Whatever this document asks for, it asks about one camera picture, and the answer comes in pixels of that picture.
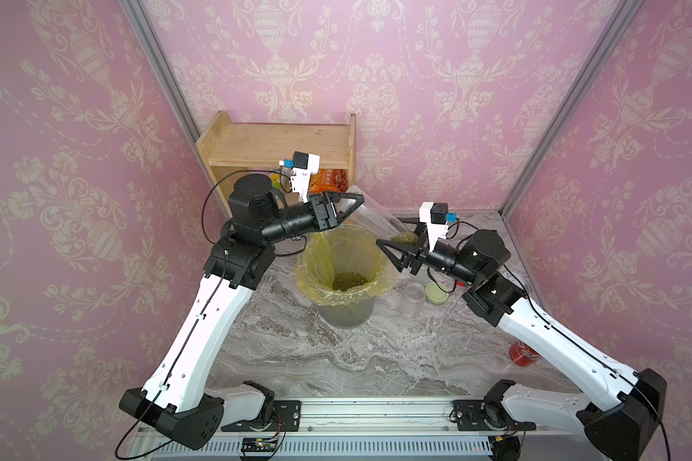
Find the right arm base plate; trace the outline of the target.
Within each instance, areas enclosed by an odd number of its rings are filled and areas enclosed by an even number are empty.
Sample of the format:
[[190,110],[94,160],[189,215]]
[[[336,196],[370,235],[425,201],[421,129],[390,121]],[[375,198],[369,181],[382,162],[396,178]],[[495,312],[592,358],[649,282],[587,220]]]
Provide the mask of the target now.
[[459,431],[499,431],[513,435],[537,429],[535,423],[511,419],[501,405],[481,400],[452,401],[449,421],[456,424]]

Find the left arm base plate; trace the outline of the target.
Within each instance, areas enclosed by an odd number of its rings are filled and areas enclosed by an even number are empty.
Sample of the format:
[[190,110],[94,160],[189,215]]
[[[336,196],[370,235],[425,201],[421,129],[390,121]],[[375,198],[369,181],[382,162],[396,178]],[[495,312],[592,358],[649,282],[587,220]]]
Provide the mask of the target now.
[[221,426],[221,432],[297,432],[300,428],[303,401],[275,400],[271,418],[267,423],[241,421]]

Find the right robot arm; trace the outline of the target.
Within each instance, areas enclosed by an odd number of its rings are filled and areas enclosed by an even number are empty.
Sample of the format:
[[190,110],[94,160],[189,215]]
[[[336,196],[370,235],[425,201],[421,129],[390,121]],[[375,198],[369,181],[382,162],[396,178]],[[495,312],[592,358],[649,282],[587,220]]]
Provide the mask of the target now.
[[496,428],[535,424],[586,438],[610,460],[638,460],[663,428],[667,382],[647,368],[606,355],[557,322],[499,269],[511,253],[494,230],[477,230],[459,247],[379,239],[398,271],[436,270],[466,289],[463,301],[494,328],[514,336],[562,372],[578,393],[557,393],[500,380],[484,397]]

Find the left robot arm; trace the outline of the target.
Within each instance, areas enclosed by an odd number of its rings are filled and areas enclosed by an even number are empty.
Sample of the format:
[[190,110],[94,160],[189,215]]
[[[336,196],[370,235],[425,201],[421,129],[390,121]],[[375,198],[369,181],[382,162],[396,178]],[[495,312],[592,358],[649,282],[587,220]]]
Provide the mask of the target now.
[[339,227],[364,202],[361,194],[324,191],[290,206],[269,176],[239,178],[229,197],[232,216],[213,243],[199,290],[177,337],[144,386],[127,390],[120,409],[188,449],[202,449],[225,426],[251,422],[266,428],[275,394],[247,381],[206,393],[211,367],[234,320],[288,238]]

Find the white lid glass jar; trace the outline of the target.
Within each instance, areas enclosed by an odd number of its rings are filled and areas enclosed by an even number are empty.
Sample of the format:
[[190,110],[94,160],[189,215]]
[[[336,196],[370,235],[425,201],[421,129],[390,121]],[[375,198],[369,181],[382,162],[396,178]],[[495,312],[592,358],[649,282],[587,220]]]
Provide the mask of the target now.
[[414,232],[358,186],[350,186],[347,192],[363,194],[364,197],[364,204],[349,220],[367,229],[376,238],[400,242],[401,232]]

